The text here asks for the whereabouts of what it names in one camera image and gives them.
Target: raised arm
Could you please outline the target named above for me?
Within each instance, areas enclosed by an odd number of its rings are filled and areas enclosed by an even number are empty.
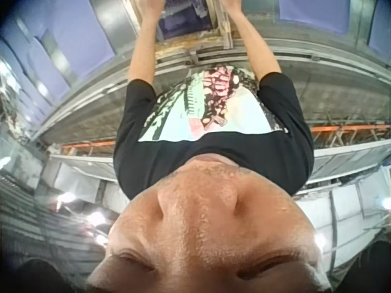
[[[140,0],[142,24],[130,62],[128,79],[142,79],[152,84],[155,76],[156,26],[164,8],[164,0]]]
[[[250,64],[258,80],[270,72],[281,72],[280,65],[265,40],[243,14],[241,0],[221,0],[227,13],[236,24],[250,59]]]

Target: orange beam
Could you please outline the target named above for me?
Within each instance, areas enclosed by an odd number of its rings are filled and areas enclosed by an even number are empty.
[[[355,130],[375,130],[375,129],[389,129],[390,125],[333,125],[333,126],[314,126],[311,127],[312,132],[331,132],[331,131],[355,131]],[[86,143],[71,143],[63,145],[62,148],[90,148],[90,147],[112,147],[115,144],[114,140],[107,140],[104,142],[86,142]]]

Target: man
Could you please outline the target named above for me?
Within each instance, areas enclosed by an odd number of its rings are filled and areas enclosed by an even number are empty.
[[[241,0],[221,2],[257,79],[220,66],[157,97],[151,84],[164,0],[141,1],[142,27],[114,153],[131,203],[89,278],[94,288],[328,290],[313,226],[290,197],[313,167],[312,137],[295,89],[241,12]]]

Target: black t-shirt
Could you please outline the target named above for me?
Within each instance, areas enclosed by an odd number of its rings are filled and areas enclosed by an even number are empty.
[[[223,67],[159,97],[150,84],[131,81],[114,151],[125,195],[132,200],[205,153],[225,156],[294,195],[312,172],[311,132],[287,76],[268,74],[259,89],[254,81],[244,70]]]

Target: graphic print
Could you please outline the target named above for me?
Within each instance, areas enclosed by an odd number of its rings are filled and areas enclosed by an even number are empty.
[[[254,76],[240,68],[221,66],[196,73],[158,97],[139,141],[194,141],[209,132],[283,130],[258,99],[257,87]]]

